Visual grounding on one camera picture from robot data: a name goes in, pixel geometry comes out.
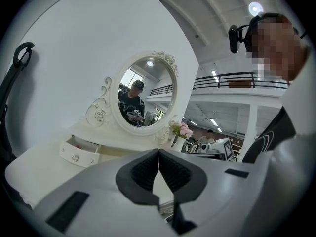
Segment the oval mirror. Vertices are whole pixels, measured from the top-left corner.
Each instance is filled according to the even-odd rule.
[[[159,122],[167,112],[169,103],[149,98],[171,93],[173,82],[168,65],[157,57],[137,60],[124,73],[118,89],[118,106],[127,123],[134,127],[147,127]]]

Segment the white vanity table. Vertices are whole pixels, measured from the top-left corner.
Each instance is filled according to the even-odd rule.
[[[60,131],[59,135],[51,138],[49,142],[31,147],[5,170],[9,185],[18,191],[24,202],[32,208],[51,191],[85,169],[68,162],[59,154],[60,142],[71,137],[68,132]],[[133,152],[102,145],[98,163],[115,160]],[[168,190],[160,173],[155,180],[153,193],[162,196],[161,203],[173,199],[173,194]]]
[[[164,61],[174,87],[172,101],[164,117],[151,126],[139,128],[128,124],[121,116],[118,88],[125,71],[143,56]],[[118,73],[113,85],[111,77],[105,78],[103,95],[88,107],[85,118],[50,137],[49,141],[31,147],[7,167],[5,177],[9,185],[20,193],[25,203],[34,207],[85,167],[135,152],[170,147],[174,138],[169,137],[172,134],[170,122],[177,116],[174,106],[182,101],[177,98],[177,77],[177,66],[171,55],[152,52],[133,57]],[[87,151],[84,151],[84,146],[76,147],[77,141],[72,135],[78,138],[77,141],[82,140]],[[173,200],[173,193],[160,172],[155,179],[153,193],[160,197],[160,203]]]

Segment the pink flower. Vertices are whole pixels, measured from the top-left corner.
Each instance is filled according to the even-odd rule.
[[[185,127],[184,127],[184,129],[181,129],[181,131],[184,131],[185,134],[186,134],[186,133],[189,133],[188,128],[185,128]]]
[[[192,130],[189,130],[188,133],[187,133],[187,138],[191,138],[191,136],[193,135],[193,131]]]
[[[180,135],[185,135],[186,134],[186,132],[185,132],[185,130],[180,130]]]

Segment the person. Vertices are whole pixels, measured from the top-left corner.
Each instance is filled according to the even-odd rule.
[[[208,130],[207,133],[206,133],[206,136],[200,137],[200,139],[198,141],[196,141],[194,143],[194,145],[197,145],[199,143],[201,143],[201,144],[208,144],[208,143],[212,143],[212,142],[214,142],[213,130]]]
[[[155,118],[152,118],[152,120],[149,122],[148,126],[152,125],[155,123]]]
[[[254,17],[249,23],[244,43],[246,51],[251,53],[253,59],[263,61],[265,70],[269,70],[272,75],[282,77],[287,82],[297,78],[311,57],[311,49],[301,43],[297,30],[284,15],[278,13],[260,13]],[[287,92],[294,90],[291,87],[293,86],[291,85]],[[282,107],[247,150],[242,162],[254,163],[260,153],[273,150],[280,142],[295,134],[291,119]]]
[[[145,104],[139,97],[139,94],[144,89],[142,81],[135,81],[132,84],[130,91],[122,90],[118,93],[118,104],[123,118],[133,126],[141,126],[141,121],[144,118]],[[140,116],[135,117],[134,111],[139,110]]]

